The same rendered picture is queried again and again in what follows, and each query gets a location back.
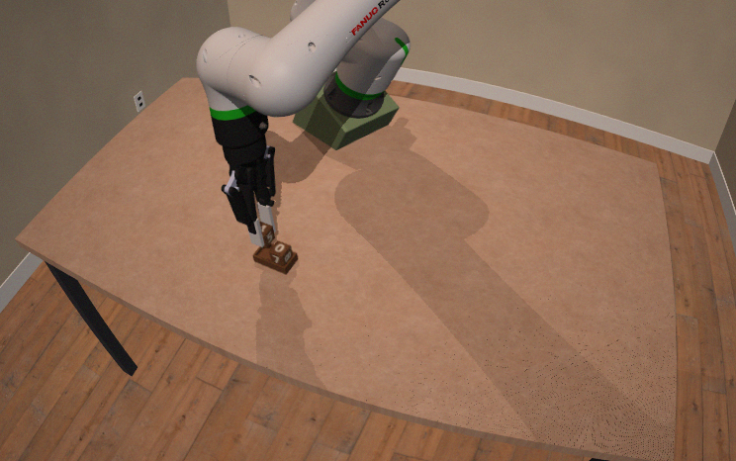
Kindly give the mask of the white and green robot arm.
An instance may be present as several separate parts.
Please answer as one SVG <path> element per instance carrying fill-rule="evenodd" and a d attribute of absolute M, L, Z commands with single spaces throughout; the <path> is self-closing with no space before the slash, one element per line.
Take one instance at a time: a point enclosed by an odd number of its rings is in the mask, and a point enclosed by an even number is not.
<path fill-rule="evenodd" d="M 217 143 L 257 141 L 269 128 L 267 116 L 304 110 L 323 86 L 335 112 L 376 114 L 411 49 L 406 32 L 381 18 L 399 1 L 296 0 L 291 23 L 273 38 L 241 27 L 209 36 L 196 68 Z"/>

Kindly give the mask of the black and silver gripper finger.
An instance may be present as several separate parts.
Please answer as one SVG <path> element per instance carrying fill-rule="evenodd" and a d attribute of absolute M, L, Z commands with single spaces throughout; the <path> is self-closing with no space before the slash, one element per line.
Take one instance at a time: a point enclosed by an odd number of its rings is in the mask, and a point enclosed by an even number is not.
<path fill-rule="evenodd" d="M 264 158 L 258 158 L 255 161 L 258 176 L 254 178 L 255 187 L 253 188 L 260 221 L 273 227 L 276 231 L 271 207 L 274 201 L 270 198 L 276 194 L 275 189 L 275 173 L 274 173 L 274 154 L 275 147 L 267 145 Z M 264 162 L 264 167 L 263 167 Z M 266 182 L 265 182 L 266 180 Z M 269 188 L 267 188 L 269 187 Z"/>
<path fill-rule="evenodd" d="M 248 167 L 246 173 L 248 184 L 237 182 L 234 178 L 233 171 L 228 184 L 222 186 L 222 191 L 228 197 L 236 220 L 247 225 L 251 243 L 263 247 L 265 244 L 259 219 L 257 219 L 253 192 L 253 188 L 255 187 L 254 168 Z"/>

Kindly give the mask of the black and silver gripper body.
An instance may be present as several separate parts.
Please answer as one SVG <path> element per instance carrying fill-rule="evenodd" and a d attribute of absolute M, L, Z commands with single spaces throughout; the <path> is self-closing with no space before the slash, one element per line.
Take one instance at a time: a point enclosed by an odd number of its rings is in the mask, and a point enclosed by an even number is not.
<path fill-rule="evenodd" d="M 262 136 L 261 139 L 253 142 L 252 144 L 246 145 L 246 146 L 240 146 L 240 147 L 223 146 L 225 159 L 230 166 L 230 177 L 231 177 L 232 172 L 234 171 L 234 178 L 235 180 L 237 180 L 237 182 L 241 184 L 248 184 L 247 173 L 246 173 L 248 167 L 254 168 L 255 170 L 254 178 L 257 177 L 258 171 L 256 168 L 255 161 L 258 158 L 261 158 L 261 159 L 264 158 L 266 147 L 267 147 L 267 144 L 266 144 L 265 134 Z M 262 155 L 262 153 L 264 154 Z"/>

